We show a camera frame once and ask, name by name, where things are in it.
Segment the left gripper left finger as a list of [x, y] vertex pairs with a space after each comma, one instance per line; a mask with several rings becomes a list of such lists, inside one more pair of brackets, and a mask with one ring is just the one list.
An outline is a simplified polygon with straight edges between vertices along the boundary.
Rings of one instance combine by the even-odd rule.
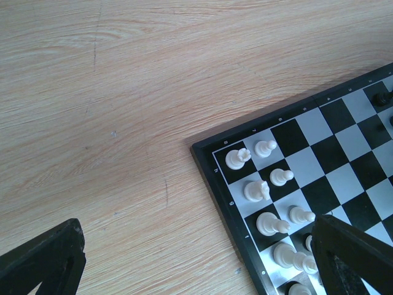
[[75, 294], [86, 257], [77, 218], [71, 218], [1, 256], [1, 294]]

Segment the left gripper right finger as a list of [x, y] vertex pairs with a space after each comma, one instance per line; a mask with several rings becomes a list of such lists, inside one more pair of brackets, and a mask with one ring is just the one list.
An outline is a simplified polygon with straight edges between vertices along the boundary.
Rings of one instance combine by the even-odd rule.
[[392, 247], [338, 218], [316, 217], [311, 247], [327, 294], [392, 294]]

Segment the black and silver chessboard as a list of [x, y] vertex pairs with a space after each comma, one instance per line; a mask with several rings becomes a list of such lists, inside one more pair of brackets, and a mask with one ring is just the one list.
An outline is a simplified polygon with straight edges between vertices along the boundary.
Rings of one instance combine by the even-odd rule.
[[[392, 105], [372, 98], [392, 91], [386, 65], [309, 98], [195, 143], [191, 152], [227, 232], [259, 294], [287, 294], [295, 283], [324, 294], [318, 275], [285, 269], [274, 248], [306, 252], [313, 223], [292, 224], [267, 237], [256, 226], [270, 212], [289, 219], [292, 207], [332, 216], [392, 243]], [[239, 170], [225, 163], [231, 150], [251, 159]], [[245, 186], [264, 180], [269, 200], [248, 201]]]

